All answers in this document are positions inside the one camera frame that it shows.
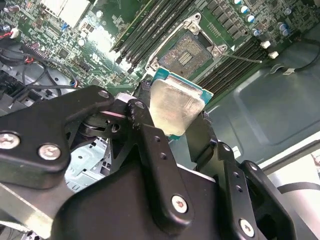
connector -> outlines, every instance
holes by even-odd
[[[270,52],[268,56],[271,59],[276,59],[279,56],[279,53],[277,51],[273,51],[273,52]]]
[[[11,39],[16,39],[19,36],[19,29],[13,28],[11,30],[12,35],[10,36]]]
[[[271,43],[270,43],[270,41],[264,41],[264,42],[260,43],[260,46],[261,46],[263,49],[267,49],[268,47],[271,46]]]

screw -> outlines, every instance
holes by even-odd
[[[181,214],[185,214],[188,210],[188,205],[186,201],[178,195],[174,195],[171,199],[174,209]]]
[[[141,108],[141,109],[144,109],[144,108],[145,108],[144,104],[143,104],[142,102],[140,102],[140,101],[136,101],[136,102],[135,102],[135,105],[136,105],[137,107]]]
[[[0,134],[0,149],[13,149],[20,144],[20,138],[12,133]]]
[[[250,164],[250,167],[253,169],[253,170],[255,170],[255,171],[257,171],[258,170],[258,168],[253,164],[253,163],[249,163]]]
[[[44,160],[57,160],[61,155],[61,150],[52,144],[45,144],[39,148],[38,154]]]
[[[227,144],[223,143],[222,145],[225,150],[227,150],[228,152],[230,151],[230,147]]]
[[[106,91],[101,90],[98,94],[105,99],[109,98],[109,93],[107,93]]]
[[[245,220],[245,219],[240,219],[239,221],[240,227],[242,231],[250,238],[253,238],[255,235],[254,228],[251,226],[251,224]]]

green circuit board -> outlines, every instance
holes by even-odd
[[[20,11],[2,12],[0,22],[20,30],[18,41],[39,43],[39,50],[48,58],[67,66],[82,86],[100,85],[114,95],[133,91],[145,74],[148,54],[161,44],[179,23],[195,13],[201,13],[199,26],[203,31],[215,44],[227,45],[228,54],[236,52],[251,39],[255,29],[270,40],[275,51],[281,52],[292,44],[292,34],[305,33],[315,26],[320,18],[318,8],[312,2],[303,0],[242,0],[240,4],[234,4],[234,0],[190,1],[192,4],[178,16],[166,34],[152,44],[134,72],[128,73],[130,64],[125,60],[117,64],[116,59],[120,52],[112,49],[116,49],[117,45],[128,39],[157,0],[96,0],[88,5],[74,27],[66,27],[63,19],[47,11],[43,4],[46,1],[8,0],[8,5],[18,5]],[[242,6],[248,8],[246,13],[240,12]],[[248,15],[253,15],[255,20],[248,22]],[[287,25],[290,31],[288,35],[280,31],[279,23]],[[159,53],[159,58],[173,48],[185,32],[174,36]],[[189,79],[198,83],[227,58],[211,57],[194,70]],[[57,68],[68,75],[63,68]]]

gray metal panel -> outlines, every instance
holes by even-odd
[[[320,25],[307,37],[320,40]],[[312,45],[296,43],[274,63],[302,67],[317,54]],[[210,112],[217,137],[239,162],[261,163],[320,131],[320,63],[306,72],[284,76],[262,69],[220,100]]]

screw hole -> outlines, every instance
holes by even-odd
[[[111,126],[111,132],[112,133],[117,133],[118,131],[120,130],[120,125],[119,124],[112,124],[112,126]]]
[[[167,155],[162,152],[162,153],[160,154],[160,158],[163,159],[163,160],[166,160],[166,159],[167,159]]]
[[[235,186],[235,187],[236,187],[236,189],[238,190],[238,192],[240,192],[240,193],[243,192],[242,188],[241,188],[239,185],[237,185],[237,186]]]
[[[137,107],[141,108],[141,109],[144,109],[144,108],[145,108],[144,104],[143,104],[142,102],[140,102],[140,101],[136,101],[136,102],[135,102],[135,105],[136,105]]]

